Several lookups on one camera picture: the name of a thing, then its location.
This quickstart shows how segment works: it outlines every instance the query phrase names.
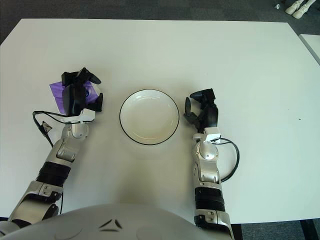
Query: gray carpet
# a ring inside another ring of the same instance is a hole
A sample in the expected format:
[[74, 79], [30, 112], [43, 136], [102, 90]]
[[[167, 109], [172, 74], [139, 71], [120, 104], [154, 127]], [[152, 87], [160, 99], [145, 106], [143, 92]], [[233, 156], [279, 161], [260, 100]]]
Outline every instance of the gray carpet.
[[[297, 35], [320, 35], [320, 0], [302, 19], [284, 13], [294, 0], [0, 0], [0, 42], [23, 18], [287, 22]], [[320, 219], [314, 220], [320, 235]], [[242, 224], [244, 240], [304, 240], [299, 221]]]

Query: silver robot arm segment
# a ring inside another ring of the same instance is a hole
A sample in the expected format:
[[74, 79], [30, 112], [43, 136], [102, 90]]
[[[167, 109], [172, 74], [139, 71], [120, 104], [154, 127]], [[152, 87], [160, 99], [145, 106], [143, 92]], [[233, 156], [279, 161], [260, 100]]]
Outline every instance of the silver robot arm segment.
[[0, 222], [0, 236], [58, 214], [55, 202], [62, 196], [64, 182], [88, 134], [86, 123], [65, 125], [36, 180], [30, 183], [8, 221]]
[[193, 148], [193, 184], [195, 191], [194, 222], [198, 227], [226, 232], [234, 240], [230, 218], [225, 211], [225, 201], [217, 161], [218, 149], [211, 143], [221, 134], [217, 127], [204, 129], [204, 134], [197, 133]]

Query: robotic hand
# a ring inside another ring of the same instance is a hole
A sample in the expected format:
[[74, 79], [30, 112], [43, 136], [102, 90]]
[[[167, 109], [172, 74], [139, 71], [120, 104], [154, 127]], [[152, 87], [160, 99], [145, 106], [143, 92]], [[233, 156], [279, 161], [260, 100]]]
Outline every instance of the robotic hand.
[[[32, 181], [8, 221], [0, 222], [0, 238], [3, 240], [234, 240], [229, 215], [225, 212], [219, 171], [217, 169], [218, 143], [221, 134], [217, 128], [218, 108], [214, 104], [212, 89], [195, 92], [192, 98], [201, 102], [203, 112], [196, 116], [186, 99], [185, 117], [195, 124], [198, 133], [193, 136], [193, 180], [195, 188], [195, 225], [165, 210], [135, 204], [104, 204], [77, 209], [58, 215], [55, 202], [62, 196], [63, 185], [72, 163], [77, 157], [89, 133], [88, 122], [95, 118], [95, 111], [84, 106], [83, 99], [73, 94], [77, 85], [75, 76], [69, 75], [75, 84], [63, 94], [68, 117], [61, 139], [49, 153], [36, 181]], [[97, 100], [96, 109], [102, 103]]]

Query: white table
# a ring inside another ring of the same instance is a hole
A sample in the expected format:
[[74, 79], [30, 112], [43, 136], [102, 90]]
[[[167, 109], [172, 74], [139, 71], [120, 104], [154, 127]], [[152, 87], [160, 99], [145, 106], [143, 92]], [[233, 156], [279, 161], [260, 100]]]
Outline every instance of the white table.
[[[105, 98], [64, 185], [64, 212], [139, 203], [193, 222], [196, 129], [184, 103], [213, 88], [219, 128], [241, 156], [223, 183], [231, 222], [320, 217], [320, 66], [287, 23], [96, 19], [23, 19], [0, 47], [0, 216], [50, 151], [32, 111], [57, 112], [48, 85], [82, 67], [102, 80]], [[175, 134], [154, 146], [132, 141], [119, 123], [126, 97], [147, 88], [169, 94], [180, 111]], [[225, 174], [235, 153], [219, 149]]]
[[300, 34], [299, 38], [320, 65], [320, 36]]

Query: white shoe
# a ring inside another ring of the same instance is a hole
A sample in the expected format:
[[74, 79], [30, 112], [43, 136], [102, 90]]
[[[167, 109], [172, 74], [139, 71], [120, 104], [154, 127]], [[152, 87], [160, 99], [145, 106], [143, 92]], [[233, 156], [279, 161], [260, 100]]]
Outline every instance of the white shoe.
[[300, 19], [303, 14], [305, 14], [308, 11], [309, 7], [306, 5], [303, 5], [302, 7], [300, 7], [300, 9], [298, 11], [296, 11], [292, 16], [296, 19]]
[[289, 15], [293, 14], [295, 11], [298, 10], [302, 2], [295, 1], [290, 7], [288, 7], [285, 12]]

